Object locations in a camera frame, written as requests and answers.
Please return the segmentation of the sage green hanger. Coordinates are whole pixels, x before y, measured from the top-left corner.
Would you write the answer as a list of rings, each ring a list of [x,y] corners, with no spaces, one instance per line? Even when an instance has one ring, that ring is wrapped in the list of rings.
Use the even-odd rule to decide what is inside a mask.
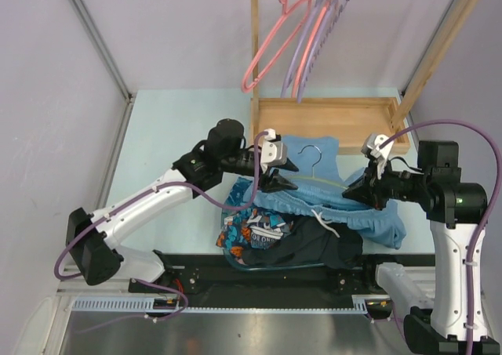
[[[301,175],[299,173],[295,173],[295,174],[291,175],[290,177],[293,179],[310,180],[310,181],[314,181],[314,182],[318,182],[318,183],[324,183],[324,184],[334,186],[334,187],[339,187],[340,189],[346,189],[347,187],[342,183],[339,183],[335,180],[324,179],[322,177],[316,176],[315,166],[322,160],[322,151],[318,146],[316,146],[314,144],[308,144],[308,145],[302,147],[301,150],[298,152],[298,154],[302,154],[307,148],[314,148],[318,152],[318,160],[312,164],[311,174],[308,176],[308,175]]]

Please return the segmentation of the light blue shorts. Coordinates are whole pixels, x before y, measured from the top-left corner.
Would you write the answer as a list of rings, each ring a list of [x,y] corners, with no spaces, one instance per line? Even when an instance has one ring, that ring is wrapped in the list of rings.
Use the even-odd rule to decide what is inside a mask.
[[[283,136],[282,141],[288,148],[288,158],[299,171],[281,170],[279,173],[295,183],[298,189],[270,194],[258,191],[253,200],[256,206],[295,216],[320,216],[327,223],[343,223],[348,228],[358,231],[361,236],[385,247],[401,248],[406,237],[406,229],[398,216],[395,201],[389,201],[386,208],[380,211],[344,198],[342,193],[347,188],[340,189],[324,183],[290,177],[295,173],[308,176],[311,174],[311,166],[318,160],[317,150],[307,148],[302,154],[298,152],[302,147],[314,144],[322,151],[322,160],[315,166],[316,176],[335,180],[346,187],[357,179],[362,170],[354,172],[346,180],[340,178],[336,163],[339,151],[337,139],[330,136],[320,138]]]

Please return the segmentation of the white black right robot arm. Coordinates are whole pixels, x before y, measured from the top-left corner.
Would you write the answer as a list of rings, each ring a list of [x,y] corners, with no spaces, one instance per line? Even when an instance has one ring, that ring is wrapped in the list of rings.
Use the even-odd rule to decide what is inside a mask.
[[[422,208],[435,247],[435,295],[427,297],[398,263],[364,270],[363,287],[389,294],[412,353],[499,354],[500,344],[490,337],[482,311],[477,267],[483,238],[471,239],[488,206],[486,191],[461,182],[454,141],[421,141],[417,168],[402,172],[391,167],[392,146],[385,135],[366,139],[362,153],[369,163],[343,196],[378,210],[390,200]]]

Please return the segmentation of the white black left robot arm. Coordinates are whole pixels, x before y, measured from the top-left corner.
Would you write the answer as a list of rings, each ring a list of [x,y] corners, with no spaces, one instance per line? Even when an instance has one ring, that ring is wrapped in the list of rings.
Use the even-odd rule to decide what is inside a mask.
[[[75,209],[68,216],[66,248],[54,273],[61,281],[68,279],[60,264],[69,255],[89,286],[123,275],[164,292],[172,286],[173,272],[165,268],[157,253],[127,248],[123,241],[157,215],[197,197],[225,208],[207,192],[219,185],[226,173],[252,178],[254,194],[296,189],[280,170],[296,172],[298,168],[274,129],[259,132],[253,144],[246,146],[243,124],[229,118],[220,120],[205,139],[142,190],[91,213]]]

